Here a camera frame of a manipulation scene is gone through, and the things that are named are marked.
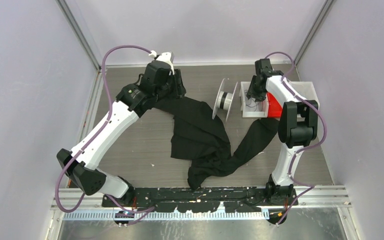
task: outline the cable clip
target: cable clip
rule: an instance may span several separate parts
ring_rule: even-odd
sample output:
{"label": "cable clip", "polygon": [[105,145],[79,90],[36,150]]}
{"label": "cable clip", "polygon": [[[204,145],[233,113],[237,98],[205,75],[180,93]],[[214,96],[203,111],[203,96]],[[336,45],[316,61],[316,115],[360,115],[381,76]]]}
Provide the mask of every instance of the cable clip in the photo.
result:
{"label": "cable clip", "polygon": [[148,54],[148,56],[150,56],[151,58],[156,58],[157,57],[157,52],[152,50],[150,54]]}

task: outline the metal base plate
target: metal base plate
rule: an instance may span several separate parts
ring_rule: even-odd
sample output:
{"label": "metal base plate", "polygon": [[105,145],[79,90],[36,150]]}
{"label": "metal base plate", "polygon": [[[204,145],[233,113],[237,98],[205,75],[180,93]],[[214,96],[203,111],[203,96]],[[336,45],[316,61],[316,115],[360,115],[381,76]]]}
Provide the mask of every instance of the metal base plate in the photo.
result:
{"label": "metal base plate", "polygon": [[212,109],[212,119],[216,117],[219,107],[217,106],[217,99],[219,99],[220,93],[225,89],[225,78],[221,80],[220,87],[218,88],[217,96],[215,97],[214,108]]}
{"label": "metal base plate", "polygon": [[[196,191],[186,187],[138,187],[135,189],[135,204],[139,209],[154,206],[159,213],[173,213],[175,210],[179,213],[213,213],[220,206],[225,213],[258,213],[261,212],[259,206],[284,208],[286,198],[267,200],[264,196],[264,188],[257,187],[204,187]],[[292,196],[287,199],[288,203],[292,201]],[[102,199],[102,206],[117,207],[106,196]]]}
{"label": "metal base plate", "polygon": [[231,113],[231,109],[232,109],[232,105],[233,105],[233,102],[234,102],[234,99],[235,99],[235,93],[236,93],[236,89],[237,88],[238,88],[238,82],[236,82],[236,85],[234,86],[234,90],[233,90],[233,94],[232,94],[232,100],[231,100],[231,103],[230,103],[230,106],[229,106],[229,110],[227,110],[226,123],[228,121],[229,114]]}

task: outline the black joint housing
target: black joint housing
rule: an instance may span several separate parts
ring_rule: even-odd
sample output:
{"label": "black joint housing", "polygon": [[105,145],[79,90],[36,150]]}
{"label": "black joint housing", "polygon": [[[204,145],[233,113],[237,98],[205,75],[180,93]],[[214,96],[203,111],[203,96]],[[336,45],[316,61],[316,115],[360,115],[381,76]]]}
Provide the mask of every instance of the black joint housing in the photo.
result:
{"label": "black joint housing", "polygon": [[276,75],[283,76],[283,72],[273,70],[269,58],[262,58],[255,61],[255,75],[252,76],[246,97],[248,99],[254,98],[256,102],[264,101],[267,94],[267,79]]}
{"label": "black joint housing", "polygon": [[[69,150],[64,148],[56,154],[56,158],[62,168],[72,159],[71,154]],[[105,174],[96,169],[90,170],[85,168],[85,163],[79,163],[77,160],[74,160],[67,172],[65,172],[65,175],[88,196],[97,193],[107,178]]]}
{"label": "black joint housing", "polygon": [[146,66],[145,73],[140,75],[140,83],[124,86],[115,97],[134,111],[139,117],[152,109],[160,99],[178,99],[185,96],[182,74],[175,69],[173,74],[169,64],[154,60]]}
{"label": "black joint housing", "polygon": [[[319,109],[317,101],[308,100],[307,102]],[[304,118],[303,121],[298,121],[298,114]],[[307,147],[317,137],[317,125],[317,113],[305,103],[285,102],[279,121],[279,139],[290,149],[294,146]]]}
{"label": "black joint housing", "polygon": [[271,200],[272,198],[276,199],[286,199],[290,198],[294,192],[294,185],[290,184],[288,186],[276,185],[273,181],[272,175],[268,177],[268,182],[265,184],[264,196],[266,199]]}

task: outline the metal strip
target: metal strip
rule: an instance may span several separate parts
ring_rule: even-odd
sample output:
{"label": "metal strip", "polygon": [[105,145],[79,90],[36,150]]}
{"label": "metal strip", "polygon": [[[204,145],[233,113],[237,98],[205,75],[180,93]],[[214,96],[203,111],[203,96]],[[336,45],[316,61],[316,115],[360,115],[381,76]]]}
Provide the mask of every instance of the metal strip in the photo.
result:
{"label": "metal strip", "polygon": [[86,41],[85,35],[83,34],[79,24],[74,18],[73,13],[70,10],[67,2],[65,0],[55,0],[55,1],[58,4],[59,8],[61,9],[62,13],[64,14],[65,18],[67,19],[68,24],[73,29],[74,34],[76,35],[77,39],[80,41],[81,46],[83,47],[84,51],[86,52],[93,66],[96,68],[96,70],[99,70],[100,64],[96,56],[94,55],[91,46],[88,44],[88,41]]}
{"label": "metal strip", "polygon": [[[297,186],[295,191],[297,194],[302,193],[307,187]],[[83,194],[82,190],[78,188],[60,188],[59,197],[63,206],[67,208],[74,207],[79,201],[80,196]],[[102,193],[96,193],[91,196],[85,196],[83,202],[79,206],[79,210],[101,210],[108,209],[102,207]],[[262,209],[276,209],[279,206],[258,206]],[[352,207],[351,201],[342,185],[318,185],[313,190],[301,196],[298,200],[298,205],[293,208],[350,208]],[[57,210],[58,206],[55,200],[52,202],[51,210]],[[224,205],[220,204],[220,210],[224,210]]]}
{"label": "metal strip", "polygon": [[45,240],[57,240],[60,234],[60,229],[63,224],[64,213],[60,210],[49,211],[51,215],[49,221],[49,227],[45,236]]}
{"label": "metal strip", "polygon": [[[195,67],[195,66],[231,66],[231,65],[252,65],[254,66],[254,61],[237,61],[237,62],[188,62],[188,63],[174,63],[174,66],[177,67]],[[271,60],[272,65],[277,64],[291,64],[291,61],[288,60]],[[144,64],[108,64],[106,65],[107,69],[116,69],[116,68],[144,68],[147,66],[147,63]]]}
{"label": "metal strip", "polygon": [[310,31],[307,34],[307,37],[305,37],[304,42],[301,45],[301,48],[298,51],[298,54],[295,58],[295,64],[298,65],[301,59],[303,58],[307,48],[309,47],[311,41],[313,40],[314,36],[316,35],[317,31],[319,30],[320,26],[322,25],[323,21],[325,20],[326,16],[329,13],[329,10],[331,9],[332,5],[336,2],[336,0],[326,0],[323,4],[323,7],[321,8],[320,12],[318,13],[314,24],[310,28]]}
{"label": "metal strip", "polygon": [[357,233],[354,219],[350,214],[351,209],[338,207],[337,210],[339,213],[340,221],[342,222],[343,230],[345,231],[346,238],[350,240],[359,240],[360,236]]}
{"label": "metal strip", "polygon": [[[77,210],[67,213],[64,220],[67,221],[111,221],[116,219],[118,209],[101,210]],[[142,217],[145,213],[137,213],[134,218],[123,218],[123,221],[133,221]],[[143,221],[208,221],[208,220],[268,220],[269,210],[262,209],[261,212],[230,212],[224,209],[217,209],[214,212],[151,212]]]}
{"label": "metal strip", "polygon": [[84,117],[82,130],[78,141],[84,139],[94,128],[95,116],[98,111],[98,105],[102,94],[104,82],[102,81],[102,74],[98,72],[96,79],[93,83],[92,91],[90,93],[89,101],[87,104],[87,111]]}

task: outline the thread spool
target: thread spool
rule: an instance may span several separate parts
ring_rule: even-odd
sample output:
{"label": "thread spool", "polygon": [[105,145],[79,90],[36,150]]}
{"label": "thread spool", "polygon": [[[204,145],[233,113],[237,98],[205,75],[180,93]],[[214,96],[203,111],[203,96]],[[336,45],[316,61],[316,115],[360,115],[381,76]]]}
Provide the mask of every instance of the thread spool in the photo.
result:
{"label": "thread spool", "polygon": [[227,111],[226,122],[228,121],[229,114],[231,112],[233,97],[235,96],[236,89],[238,87],[238,82],[234,86],[233,93],[224,91],[225,80],[228,78],[223,78],[221,81],[220,87],[218,88],[217,97],[215,98],[214,108],[212,109],[212,119],[216,117],[217,111],[223,109]]}

